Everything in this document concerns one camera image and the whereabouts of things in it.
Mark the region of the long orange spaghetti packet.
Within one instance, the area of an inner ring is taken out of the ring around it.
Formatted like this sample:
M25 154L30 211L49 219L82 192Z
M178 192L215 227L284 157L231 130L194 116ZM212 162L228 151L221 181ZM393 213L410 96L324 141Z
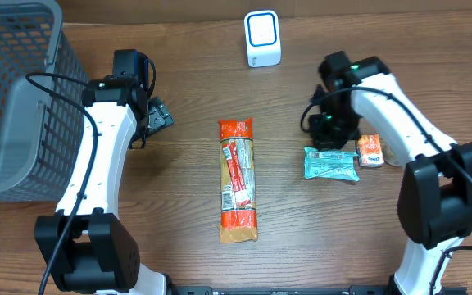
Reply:
M221 243L258 239L253 119L220 120Z

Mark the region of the green capped bottle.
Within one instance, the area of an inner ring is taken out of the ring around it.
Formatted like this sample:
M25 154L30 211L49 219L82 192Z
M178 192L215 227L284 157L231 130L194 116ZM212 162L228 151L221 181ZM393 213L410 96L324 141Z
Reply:
M382 146L383 158L391 166L401 167L402 164L398 160L397 155L390 148L387 143L384 143Z

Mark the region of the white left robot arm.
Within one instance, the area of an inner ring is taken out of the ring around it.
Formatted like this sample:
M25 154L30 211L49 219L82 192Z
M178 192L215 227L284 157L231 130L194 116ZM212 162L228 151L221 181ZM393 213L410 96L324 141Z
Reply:
M70 182L52 216L40 216L34 239L46 262L39 293L52 279L63 292L174 293L168 275L141 262L138 244L118 217L126 153L174 120L153 91L154 62L135 49L117 50L112 73L83 84L74 108L84 133Z

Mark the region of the small orange white box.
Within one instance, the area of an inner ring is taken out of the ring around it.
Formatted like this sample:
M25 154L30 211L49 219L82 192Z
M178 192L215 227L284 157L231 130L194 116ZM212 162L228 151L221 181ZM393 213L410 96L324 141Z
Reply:
M356 141L356 152L360 167L380 167L384 164L384 155L378 134L362 135Z

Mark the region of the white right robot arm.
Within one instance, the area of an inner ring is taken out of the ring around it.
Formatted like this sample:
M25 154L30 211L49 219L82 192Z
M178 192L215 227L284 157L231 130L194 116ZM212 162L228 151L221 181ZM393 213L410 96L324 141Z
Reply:
M360 137L367 120L393 150L404 175L397 215L408 240L397 271L376 294L465 294L442 286L455 252L472 251L472 143L459 144L435 127L407 98L378 58L352 62L332 53L319 66L311 98L317 114L303 112L301 129L314 148L338 150Z

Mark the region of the teal snack packet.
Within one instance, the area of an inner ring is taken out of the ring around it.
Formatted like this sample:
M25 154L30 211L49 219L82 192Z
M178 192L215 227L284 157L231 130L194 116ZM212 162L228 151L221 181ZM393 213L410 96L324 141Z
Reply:
M357 182L360 177L354 168L355 152L341 150L319 151L313 147L305 147L304 177L305 179L325 178Z

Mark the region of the red coffee stick sachet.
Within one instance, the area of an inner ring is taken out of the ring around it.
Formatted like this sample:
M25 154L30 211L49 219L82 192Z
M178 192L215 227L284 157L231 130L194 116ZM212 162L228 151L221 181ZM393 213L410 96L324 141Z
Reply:
M234 200L237 207L246 207L251 204L251 198L247 192L243 170L238 157L238 146L234 141L222 145L222 151L227 161L229 176L234 191Z

